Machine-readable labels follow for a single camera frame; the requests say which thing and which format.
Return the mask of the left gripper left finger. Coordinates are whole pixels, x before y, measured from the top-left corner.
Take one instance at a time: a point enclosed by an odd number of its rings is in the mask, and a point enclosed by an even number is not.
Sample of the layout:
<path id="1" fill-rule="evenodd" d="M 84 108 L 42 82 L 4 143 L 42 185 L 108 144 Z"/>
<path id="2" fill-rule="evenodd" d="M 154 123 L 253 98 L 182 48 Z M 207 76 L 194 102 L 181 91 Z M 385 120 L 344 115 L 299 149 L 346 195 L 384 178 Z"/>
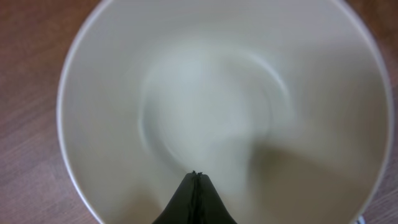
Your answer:
<path id="1" fill-rule="evenodd" d="M 185 175 L 163 212 L 153 224 L 195 223 L 197 209 L 197 173 Z"/>

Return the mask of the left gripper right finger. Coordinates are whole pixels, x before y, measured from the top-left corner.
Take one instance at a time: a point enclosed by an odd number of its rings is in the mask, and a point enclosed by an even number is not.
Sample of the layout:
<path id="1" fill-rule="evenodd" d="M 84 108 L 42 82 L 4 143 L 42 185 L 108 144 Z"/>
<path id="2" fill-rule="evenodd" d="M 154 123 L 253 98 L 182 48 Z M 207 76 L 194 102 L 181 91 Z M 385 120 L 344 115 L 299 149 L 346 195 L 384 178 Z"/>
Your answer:
<path id="1" fill-rule="evenodd" d="M 210 178 L 194 173 L 194 224 L 236 224 Z"/>

